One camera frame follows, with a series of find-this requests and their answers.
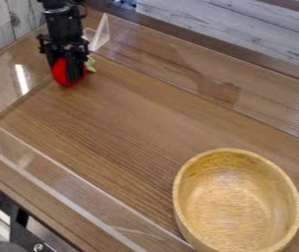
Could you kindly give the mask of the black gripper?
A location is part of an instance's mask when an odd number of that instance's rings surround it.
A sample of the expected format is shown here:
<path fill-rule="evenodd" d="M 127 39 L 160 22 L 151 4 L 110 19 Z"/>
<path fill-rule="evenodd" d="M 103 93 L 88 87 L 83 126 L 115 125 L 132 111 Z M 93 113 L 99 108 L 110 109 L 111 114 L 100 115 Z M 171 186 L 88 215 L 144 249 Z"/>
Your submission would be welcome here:
<path fill-rule="evenodd" d="M 85 14 L 75 11 L 51 12 L 44 11 L 48 34 L 40 34 L 39 51 L 45 54 L 49 66 L 53 66 L 60 55 L 48 53 L 48 49 L 60 52 L 67 45 L 72 51 L 65 53 L 65 75 L 67 81 L 75 83 L 84 77 L 84 62 L 88 55 L 88 41 L 83 38 L 83 20 Z"/>

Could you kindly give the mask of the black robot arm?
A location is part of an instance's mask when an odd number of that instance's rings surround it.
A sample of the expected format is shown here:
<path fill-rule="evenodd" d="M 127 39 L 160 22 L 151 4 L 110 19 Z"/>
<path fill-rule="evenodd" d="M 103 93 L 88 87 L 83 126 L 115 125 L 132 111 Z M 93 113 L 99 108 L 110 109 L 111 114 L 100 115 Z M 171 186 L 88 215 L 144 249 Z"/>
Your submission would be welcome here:
<path fill-rule="evenodd" d="M 37 0 L 48 33 L 37 36 L 39 52 L 45 55 L 52 77 L 63 87 L 85 78 L 89 41 L 83 37 L 87 7 L 83 0 Z"/>

